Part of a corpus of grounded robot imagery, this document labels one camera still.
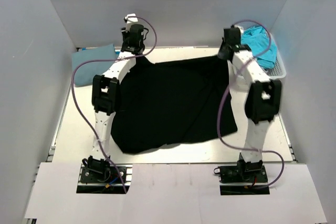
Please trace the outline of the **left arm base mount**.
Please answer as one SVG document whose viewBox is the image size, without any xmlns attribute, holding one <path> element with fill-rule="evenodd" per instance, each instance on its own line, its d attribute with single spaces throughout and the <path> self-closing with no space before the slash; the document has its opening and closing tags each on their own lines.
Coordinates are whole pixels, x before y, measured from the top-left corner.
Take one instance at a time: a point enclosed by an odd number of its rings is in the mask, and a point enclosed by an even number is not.
<svg viewBox="0 0 336 224">
<path fill-rule="evenodd" d="M 113 166 L 103 159 L 82 159 L 76 193 L 125 194 L 131 185 L 132 165 Z"/>
</svg>

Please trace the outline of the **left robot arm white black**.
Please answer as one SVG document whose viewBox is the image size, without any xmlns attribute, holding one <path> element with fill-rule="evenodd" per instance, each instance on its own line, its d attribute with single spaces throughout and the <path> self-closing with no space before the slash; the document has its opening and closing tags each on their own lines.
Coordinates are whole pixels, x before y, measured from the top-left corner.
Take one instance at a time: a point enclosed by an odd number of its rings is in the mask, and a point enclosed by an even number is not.
<svg viewBox="0 0 336 224">
<path fill-rule="evenodd" d="M 121 29 L 123 43 L 119 55 L 110 60 L 112 65 L 107 70 L 93 77 L 91 103 L 95 112 L 95 124 L 91 128 L 94 139 L 91 154 L 83 164 L 101 182 L 108 180 L 111 175 L 109 141 L 112 122 L 121 105 L 120 84 L 135 66 L 136 58 L 142 56 L 145 31 L 149 30 L 141 24 L 126 24 Z"/>
</svg>

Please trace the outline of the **black t-shirt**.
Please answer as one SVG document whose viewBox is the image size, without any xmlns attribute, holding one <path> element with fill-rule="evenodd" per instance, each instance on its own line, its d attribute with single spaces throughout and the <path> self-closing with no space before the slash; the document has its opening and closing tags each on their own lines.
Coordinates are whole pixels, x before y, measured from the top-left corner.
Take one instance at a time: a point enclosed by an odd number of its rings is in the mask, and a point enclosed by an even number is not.
<svg viewBox="0 0 336 224">
<path fill-rule="evenodd" d="M 111 136 L 126 154 L 200 143 L 237 131 L 228 63 L 217 56 L 151 63 L 141 57 L 121 82 Z"/>
</svg>

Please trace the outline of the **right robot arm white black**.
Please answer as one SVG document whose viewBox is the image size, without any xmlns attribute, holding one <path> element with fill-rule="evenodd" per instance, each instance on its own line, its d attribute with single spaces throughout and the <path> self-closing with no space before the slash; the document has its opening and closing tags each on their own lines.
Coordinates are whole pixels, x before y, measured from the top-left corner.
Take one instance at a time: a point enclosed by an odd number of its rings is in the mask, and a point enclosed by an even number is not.
<svg viewBox="0 0 336 224">
<path fill-rule="evenodd" d="M 230 61 L 236 74 L 243 76 L 249 86 L 245 101 L 245 115 L 248 119 L 244 147 L 239 148 L 237 162 L 238 177 L 247 182 L 261 172 L 262 151 L 266 133 L 280 109 L 280 80 L 272 80 L 256 62 L 248 45 L 241 43 L 243 29 L 232 25 L 224 29 L 224 37 L 218 58 Z"/>
</svg>

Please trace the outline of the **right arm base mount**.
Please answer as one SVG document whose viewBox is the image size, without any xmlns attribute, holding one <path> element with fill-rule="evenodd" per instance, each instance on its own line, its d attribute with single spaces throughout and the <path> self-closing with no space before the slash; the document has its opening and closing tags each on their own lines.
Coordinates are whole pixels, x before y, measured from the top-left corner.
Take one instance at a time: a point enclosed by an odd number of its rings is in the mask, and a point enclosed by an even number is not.
<svg viewBox="0 0 336 224">
<path fill-rule="evenodd" d="M 222 196 L 269 195 L 268 177 L 262 161 L 246 162 L 243 159 L 236 165 L 214 168 L 219 177 L 219 189 Z"/>
</svg>

